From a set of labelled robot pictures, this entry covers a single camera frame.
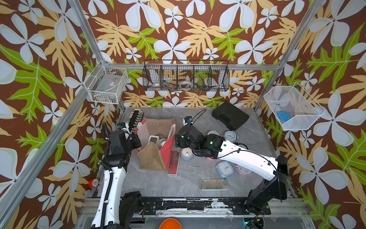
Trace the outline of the red burlap canvas bag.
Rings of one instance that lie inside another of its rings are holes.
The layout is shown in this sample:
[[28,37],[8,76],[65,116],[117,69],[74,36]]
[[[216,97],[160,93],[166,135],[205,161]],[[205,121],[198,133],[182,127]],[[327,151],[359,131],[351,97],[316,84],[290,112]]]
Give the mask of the red burlap canvas bag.
[[141,169],[168,171],[176,124],[173,119],[149,119],[140,122],[135,131],[142,146],[137,149]]

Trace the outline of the light blue round alarm clock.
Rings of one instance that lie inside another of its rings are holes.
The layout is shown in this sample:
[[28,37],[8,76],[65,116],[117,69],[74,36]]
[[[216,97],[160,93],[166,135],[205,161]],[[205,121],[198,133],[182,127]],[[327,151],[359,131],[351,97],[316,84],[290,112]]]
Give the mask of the light blue round alarm clock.
[[163,139],[161,139],[160,140],[160,145],[161,146],[163,146],[164,144],[165,144],[165,142],[167,141],[167,139],[166,138],[163,138]]

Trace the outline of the white digital clock green screen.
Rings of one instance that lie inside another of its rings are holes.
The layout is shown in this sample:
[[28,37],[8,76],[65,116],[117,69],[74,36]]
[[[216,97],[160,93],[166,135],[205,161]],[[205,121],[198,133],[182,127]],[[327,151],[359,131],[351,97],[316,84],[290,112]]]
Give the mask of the white digital clock green screen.
[[148,138],[148,143],[154,143],[158,145],[160,143],[160,137],[157,135],[150,135]]

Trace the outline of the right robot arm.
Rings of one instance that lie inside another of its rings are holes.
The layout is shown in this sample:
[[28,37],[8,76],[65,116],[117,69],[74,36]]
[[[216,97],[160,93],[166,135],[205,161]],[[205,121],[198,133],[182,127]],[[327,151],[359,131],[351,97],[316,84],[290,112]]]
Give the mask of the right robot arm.
[[260,175],[263,180],[249,191],[244,203],[252,214],[262,212],[272,199],[287,199],[288,160],[284,156],[263,156],[216,134],[203,135],[193,125],[183,126],[175,134],[177,147],[189,148],[197,157],[222,159]]

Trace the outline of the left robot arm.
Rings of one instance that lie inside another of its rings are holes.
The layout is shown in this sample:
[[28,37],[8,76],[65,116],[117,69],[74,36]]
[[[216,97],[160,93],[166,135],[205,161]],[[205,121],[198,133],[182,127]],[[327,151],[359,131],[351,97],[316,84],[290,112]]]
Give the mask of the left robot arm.
[[99,162],[104,168],[103,188],[91,228],[128,229],[133,215],[144,210],[143,199],[139,191],[124,196],[121,192],[132,151],[142,145],[128,123],[119,123],[111,133],[106,123],[102,127],[107,141],[104,158]]

